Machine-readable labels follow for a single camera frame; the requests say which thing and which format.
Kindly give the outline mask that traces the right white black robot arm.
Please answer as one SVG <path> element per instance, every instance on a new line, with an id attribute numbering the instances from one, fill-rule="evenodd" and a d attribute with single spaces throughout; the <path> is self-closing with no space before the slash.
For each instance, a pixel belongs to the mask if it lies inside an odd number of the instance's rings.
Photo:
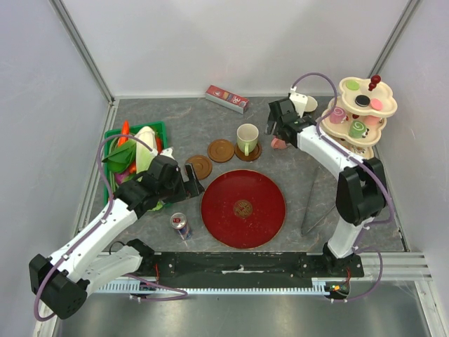
<path id="1" fill-rule="evenodd" d="M 303 256 L 301 272 L 306 277 L 363 276 L 356 246 L 362 231 L 387 205 L 382 162 L 364 159 L 326 136 L 308 116 L 299 117 L 289 98 L 269 103 L 266 132 L 306 152 L 337 180 L 335 207 L 337 227 L 320 255 Z"/>

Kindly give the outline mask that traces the green mug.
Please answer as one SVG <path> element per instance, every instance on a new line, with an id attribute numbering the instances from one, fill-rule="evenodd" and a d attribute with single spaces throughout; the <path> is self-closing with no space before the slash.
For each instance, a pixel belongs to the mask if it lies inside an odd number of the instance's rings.
<path id="1" fill-rule="evenodd" d="M 237 146 L 248 156 L 256 147 L 259 137 L 259 130 L 253 124 L 242 124 L 236 131 Z"/>

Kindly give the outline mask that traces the black sandwich cookie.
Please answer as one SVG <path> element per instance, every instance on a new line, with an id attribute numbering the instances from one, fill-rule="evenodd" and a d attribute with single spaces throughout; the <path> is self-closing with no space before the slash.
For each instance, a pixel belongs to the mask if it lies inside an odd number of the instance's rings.
<path id="1" fill-rule="evenodd" d="M 358 95 L 354 101 L 359 107 L 367 107 L 370 104 L 370 98 L 366 95 Z"/>

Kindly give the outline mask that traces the dark red round tray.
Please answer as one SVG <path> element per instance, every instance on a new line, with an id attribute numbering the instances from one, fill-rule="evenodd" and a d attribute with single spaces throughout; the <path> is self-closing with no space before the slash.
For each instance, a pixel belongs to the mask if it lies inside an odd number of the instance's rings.
<path id="1" fill-rule="evenodd" d="M 209 233 L 235 249 L 270 242 L 286 219 L 286 202 L 267 176 L 239 169 L 218 176 L 201 200 L 201 218 Z"/>

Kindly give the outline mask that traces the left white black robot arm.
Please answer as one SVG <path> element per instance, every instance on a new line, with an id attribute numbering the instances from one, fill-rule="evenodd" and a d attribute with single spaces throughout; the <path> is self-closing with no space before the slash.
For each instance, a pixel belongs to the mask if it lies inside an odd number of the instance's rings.
<path id="1" fill-rule="evenodd" d="M 34 306 L 44 303 L 53 315 L 67 319 L 93 292 L 117 277 L 151 273 L 154 250 L 139 239 L 105 258 L 97 256 L 158 203 L 178 203 L 203 191 L 192 164 L 180 168 L 169 154 L 157 155 L 146 171 L 119 186 L 110 203 L 75 238 L 49 257 L 38 254 L 30 261 Z"/>

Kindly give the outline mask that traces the green swirl cake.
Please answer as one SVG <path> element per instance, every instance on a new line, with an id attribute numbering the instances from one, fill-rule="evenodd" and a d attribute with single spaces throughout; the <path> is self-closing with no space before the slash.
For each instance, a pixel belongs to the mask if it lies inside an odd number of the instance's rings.
<path id="1" fill-rule="evenodd" d="M 369 128 L 360 120 L 353 120 L 349 127 L 349 136 L 354 139 L 365 138 L 369 132 Z"/>

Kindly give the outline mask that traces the metal tongs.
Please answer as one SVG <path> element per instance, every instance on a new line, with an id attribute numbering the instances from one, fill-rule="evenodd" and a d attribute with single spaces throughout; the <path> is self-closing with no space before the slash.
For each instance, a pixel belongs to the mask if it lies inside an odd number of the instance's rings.
<path id="1" fill-rule="evenodd" d="M 309 191 L 301 235 L 307 236 L 319 226 L 335 208 L 336 180 L 322 165 L 315 170 L 314 181 Z"/>

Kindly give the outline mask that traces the pink macaron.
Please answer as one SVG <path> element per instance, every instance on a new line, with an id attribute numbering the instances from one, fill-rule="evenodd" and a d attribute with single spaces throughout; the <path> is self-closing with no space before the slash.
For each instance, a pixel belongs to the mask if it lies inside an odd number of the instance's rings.
<path id="1" fill-rule="evenodd" d="M 383 104 L 380 100 L 378 100 L 377 98 L 373 98 L 370 100 L 370 106 L 377 111 L 382 110 L 383 108 Z"/>

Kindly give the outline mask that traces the pink mug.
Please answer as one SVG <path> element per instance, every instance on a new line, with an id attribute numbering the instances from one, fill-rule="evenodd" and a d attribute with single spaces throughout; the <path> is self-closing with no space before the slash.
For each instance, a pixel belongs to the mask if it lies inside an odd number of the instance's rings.
<path id="1" fill-rule="evenodd" d="M 288 147 L 288 144 L 282 139 L 274 138 L 271 141 L 271 147 L 275 150 L 284 150 Z"/>

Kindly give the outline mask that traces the pink swirl cake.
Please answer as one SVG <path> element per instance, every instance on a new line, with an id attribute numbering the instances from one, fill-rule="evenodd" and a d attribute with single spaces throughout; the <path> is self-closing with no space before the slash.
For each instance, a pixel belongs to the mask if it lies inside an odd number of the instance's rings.
<path id="1" fill-rule="evenodd" d="M 365 119 L 363 121 L 364 121 L 364 123 L 367 126 L 374 126 L 374 125 L 377 125 L 380 122 L 382 122 L 382 118 L 381 117 L 376 117 L 376 116 L 373 116 L 373 115 L 368 115 L 368 116 L 365 117 Z"/>
<path id="2" fill-rule="evenodd" d="M 332 124 L 343 124 L 349 120 L 347 112 L 341 107 L 335 107 L 329 116 L 330 123 Z"/>

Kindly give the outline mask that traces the black mug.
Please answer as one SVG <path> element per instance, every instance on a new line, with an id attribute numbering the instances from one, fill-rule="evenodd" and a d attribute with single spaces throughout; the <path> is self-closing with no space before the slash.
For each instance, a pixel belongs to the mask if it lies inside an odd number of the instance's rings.
<path id="1" fill-rule="evenodd" d="M 318 102 L 317 100 L 312 97 L 312 96 L 307 96 L 307 104 L 304 108 L 304 112 L 305 113 L 312 113 L 316 110 L 316 108 L 318 107 Z"/>

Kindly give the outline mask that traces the green macaron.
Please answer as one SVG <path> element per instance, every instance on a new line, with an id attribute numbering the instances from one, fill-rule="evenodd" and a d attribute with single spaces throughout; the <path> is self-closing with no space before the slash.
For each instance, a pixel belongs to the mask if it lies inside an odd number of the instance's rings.
<path id="1" fill-rule="evenodd" d="M 345 81 L 345 86 L 347 89 L 349 89 L 351 91 L 357 91 L 360 88 L 359 83 L 353 79 Z"/>

